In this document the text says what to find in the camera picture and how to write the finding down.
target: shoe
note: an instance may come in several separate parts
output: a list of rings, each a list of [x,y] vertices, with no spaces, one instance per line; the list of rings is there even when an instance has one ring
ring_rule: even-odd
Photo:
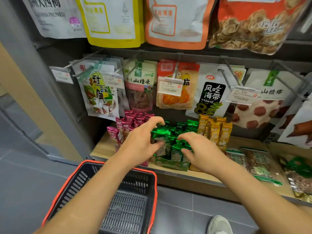
[[[211,219],[207,228],[207,234],[233,234],[229,221],[220,215]]]

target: red basket rim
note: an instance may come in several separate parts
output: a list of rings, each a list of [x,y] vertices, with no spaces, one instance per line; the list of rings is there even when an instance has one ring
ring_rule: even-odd
[[[101,163],[104,164],[105,162],[101,162],[101,161],[93,161],[93,160],[84,160],[82,163],[80,163],[80,165],[76,168],[76,170],[68,177],[68,179],[65,181],[64,185],[62,186],[62,188],[59,190],[59,192],[57,193],[57,195],[54,197],[53,201],[52,201],[52,205],[48,211],[48,213],[46,214],[44,220],[42,221],[41,226],[43,227],[45,225],[45,222],[48,220],[48,217],[50,216],[58,198],[60,197],[60,195],[62,194],[62,192],[64,191],[64,189],[66,188],[66,186],[68,185],[69,181],[71,180],[71,178],[78,172],[78,170],[80,169],[80,167],[86,163],[86,162],[92,162],[92,163]],[[156,205],[157,205],[157,175],[156,173],[154,173],[153,171],[150,170],[145,170],[145,169],[140,169],[140,168],[133,168],[135,170],[141,171],[141,172],[147,172],[147,173],[151,173],[155,176],[155,195],[154,195],[154,204],[153,204],[153,210],[152,210],[152,216],[151,216],[151,221],[149,224],[149,227],[147,229],[147,234],[150,233],[151,228],[154,224],[154,219],[155,219],[155,212],[156,212]]]

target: finger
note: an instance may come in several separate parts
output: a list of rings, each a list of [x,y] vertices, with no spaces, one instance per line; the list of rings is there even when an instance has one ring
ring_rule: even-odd
[[[189,159],[191,163],[194,161],[194,153],[189,151],[188,149],[181,149],[181,152]]]
[[[183,133],[181,135],[178,136],[178,140],[186,140],[191,146],[193,143],[193,140],[197,137],[198,134],[196,134],[195,132],[187,132],[187,133]]]
[[[165,125],[165,121],[162,117],[151,117],[148,122],[144,123],[144,127],[149,129],[150,131],[156,127],[156,124],[160,123],[161,125]]]
[[[149,153],[154,154],[163,145],[164,145],[164,142],[162,142],[162,141],[149,145],[149,148],[148,148]]]

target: left hand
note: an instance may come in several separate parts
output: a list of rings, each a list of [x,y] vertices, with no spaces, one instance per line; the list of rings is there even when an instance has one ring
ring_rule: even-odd
[[[162,117],[152,117],[138,128],[131,131],[114,157],[118,156],[130,166],[130,169],[142,164],[160,149],[163,142],[151,144],[151,131],[156,124],[165,125]]]

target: basket bottom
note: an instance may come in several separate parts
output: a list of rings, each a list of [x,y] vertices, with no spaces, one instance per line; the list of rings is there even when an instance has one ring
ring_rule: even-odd
[[[105,233],[141,233],[147,199],[147,196],[135,192],[118,190],[112,199],[101,230]]]

